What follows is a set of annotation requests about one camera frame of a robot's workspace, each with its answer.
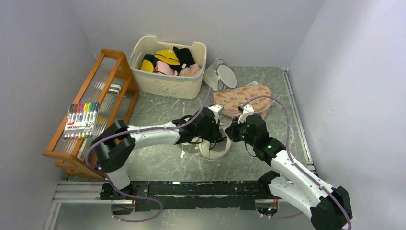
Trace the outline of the white mesh laundry bag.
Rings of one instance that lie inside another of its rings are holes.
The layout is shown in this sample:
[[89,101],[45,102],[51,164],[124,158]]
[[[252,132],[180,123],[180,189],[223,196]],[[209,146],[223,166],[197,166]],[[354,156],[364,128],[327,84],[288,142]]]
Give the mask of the white mesh laundry bag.
[[209,142],[201,138],[194,138],[191,143],[182,143],[182,146],[189,146],[199,152],[208,161],[215,161],[223,158],[231,148],[232,141],[225,133],[227,125],[220,123],[219,131],[221,138],[215,142]]

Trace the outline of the black bra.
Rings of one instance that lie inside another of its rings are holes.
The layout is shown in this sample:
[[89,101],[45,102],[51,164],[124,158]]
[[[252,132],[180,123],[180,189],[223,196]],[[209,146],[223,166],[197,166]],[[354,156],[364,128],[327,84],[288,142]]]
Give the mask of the black bra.
[[218,138],[217,140],[213,141],[209,145],[209,150],[213,151],[224,151],[226,144],[224,143],[228,141],[228,136],[225,133],[226,126],[220,126],[219,128],[219,133],[221,134],[221,137]]

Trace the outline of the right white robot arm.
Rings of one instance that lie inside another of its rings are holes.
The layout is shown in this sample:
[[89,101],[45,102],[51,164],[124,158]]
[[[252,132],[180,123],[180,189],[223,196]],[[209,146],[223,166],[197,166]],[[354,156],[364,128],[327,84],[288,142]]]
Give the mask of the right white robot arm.
[[233,119],[225,133],[233,142],[243,141],[253,147],[255,156],[273,168],[263,175],[258,186],[263,198],[277,196],[309,217],[316,230],[339,230],[352,218],[350,197],[345,188],[334,188],[289,157],[286,147],[269,136],[260,115]]

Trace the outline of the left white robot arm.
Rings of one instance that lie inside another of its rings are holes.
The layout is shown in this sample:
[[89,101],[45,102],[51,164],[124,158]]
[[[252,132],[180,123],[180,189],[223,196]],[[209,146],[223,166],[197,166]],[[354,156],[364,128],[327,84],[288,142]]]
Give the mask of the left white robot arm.
[[131,196],[130,184],[124,164],[133,150],[160,144],[196,144],[221,139],[220,105],[201,108],[192,117],[183,117],[160,126],[127,126],[124,121],[114,122],[95,139],[90,151],[95,151],[101,171],[112,183],[113,193],[120,199]]

